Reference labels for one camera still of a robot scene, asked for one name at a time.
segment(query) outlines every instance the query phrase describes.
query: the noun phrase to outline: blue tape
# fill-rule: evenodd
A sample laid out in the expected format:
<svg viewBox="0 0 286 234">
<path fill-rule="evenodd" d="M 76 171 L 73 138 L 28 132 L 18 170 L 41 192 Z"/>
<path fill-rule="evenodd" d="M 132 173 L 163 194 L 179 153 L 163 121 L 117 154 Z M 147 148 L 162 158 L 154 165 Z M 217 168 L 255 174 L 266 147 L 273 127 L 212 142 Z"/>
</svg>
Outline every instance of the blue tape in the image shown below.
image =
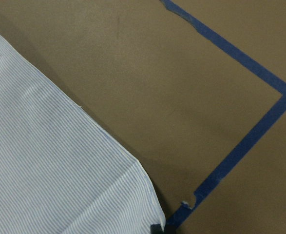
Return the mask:
<svg viewBox="0 0 286 234">
<path fill-rule="evenodd" d="M 168 10 L 188 21 L 198 33 L 283 94 L 277 103 L 195 190 L 195 206 L 191 208 L 188 204 L 182 203 L 178 210 L 167 220 L 167 225 L 178 228 L 286 111 L 286 83 L 172 1 L 161 1 Z"/>
<path fill-rule="evenodd" d="M 192 16 L 191 14 L 180 8 L 172 1 L 170 0 L 161 0 L 161 1 L 168 10 L 176 13 L 177 15 L 188 21 L 197 30 L 198 33 L 200 33 L 206 39 L 210 40 L 214 45 L 216 45 L 225 53 L 230 55 L 233 59 L 237 60 L 244 67 L 253 72 L 255 75 L 257 75 L 259 78 L 261 78 L 263 81 L 265 81 L 267 84 L 272 86 L 280 93 L 282 94 L 286 93 L 286 83 L 283 80 L 278 78 L 268 69 L 266 69 L 258 62 L 250 58 L 244 52 L 239 50 L 233 44 L 228 42 L 226 39 L 224 39 L 219 34 L 211 30 L 209 27 L 204 25 L 202 22 L 200 22 L 194 16 Z"/>
</svg>

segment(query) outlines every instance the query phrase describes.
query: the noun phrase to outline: cardboard surface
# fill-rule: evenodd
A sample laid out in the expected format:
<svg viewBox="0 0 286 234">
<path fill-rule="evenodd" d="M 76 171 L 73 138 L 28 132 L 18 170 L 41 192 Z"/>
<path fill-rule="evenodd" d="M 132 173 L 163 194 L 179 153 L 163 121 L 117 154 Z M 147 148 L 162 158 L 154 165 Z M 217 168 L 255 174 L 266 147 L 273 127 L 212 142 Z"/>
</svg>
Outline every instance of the cardboard surface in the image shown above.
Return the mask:
<svg viewBox="0 0 286 234">
<path fill-rule="evenodd" d="M 256 2 L 176 1 L 286 81 L 286 4 Z M 0 1 L 0 34 L 140 160 L 167 217 L 281 96 L 157 0 Z M 179 233 L 286 233 L 284 204 L 286 114 Z"/>
</svg>

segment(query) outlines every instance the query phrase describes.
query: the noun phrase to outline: cloth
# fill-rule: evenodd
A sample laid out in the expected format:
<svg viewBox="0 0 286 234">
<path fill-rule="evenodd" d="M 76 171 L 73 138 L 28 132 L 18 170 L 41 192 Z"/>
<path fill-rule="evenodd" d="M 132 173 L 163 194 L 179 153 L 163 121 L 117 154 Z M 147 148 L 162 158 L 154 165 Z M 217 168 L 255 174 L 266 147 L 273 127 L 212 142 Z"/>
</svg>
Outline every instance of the cloth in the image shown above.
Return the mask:
<svg viewBox="0 0 286 234">
<path fill-rule="evenodd" d="M 148 234 L 141 164 L 0 36 L 0 234 Z"/>
</svg>

